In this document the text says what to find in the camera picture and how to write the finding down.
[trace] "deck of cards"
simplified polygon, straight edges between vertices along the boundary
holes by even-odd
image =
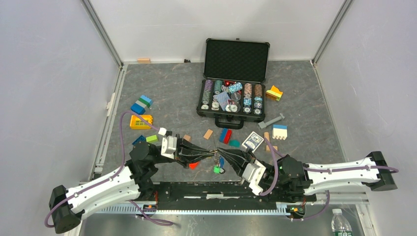
[[[242,143],[242,147],[244,149],[250,148],[252,149],[252,152],[254,152],[264,141],[264,138],[262,138],[260,135],[258,135],[255,132],[250,133],[249,137],[245,139],[245,141]]]

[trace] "open case lid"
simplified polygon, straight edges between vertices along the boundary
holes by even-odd
[[[267,73],[269,43],[206,40],[204,77],[262,83]]]

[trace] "case handle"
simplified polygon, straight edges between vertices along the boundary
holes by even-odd
[[[228,122],[220,122],[219,121],[219,117],[216,117],[215,120],[214,120],[214,123],[219,128],[242,129],[243,128],[243,124],[245,123],[245,121],[241,119],[239,124],[228,123]]]

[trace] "bottle label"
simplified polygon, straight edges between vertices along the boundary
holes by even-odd
[[[352,231],[335,231],[334,236],[352,236]]]

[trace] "water bottle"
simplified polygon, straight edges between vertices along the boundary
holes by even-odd
[[[331,229],[335,236],[353,236],[348,220],[342,215],[342,209],[333,209]]]

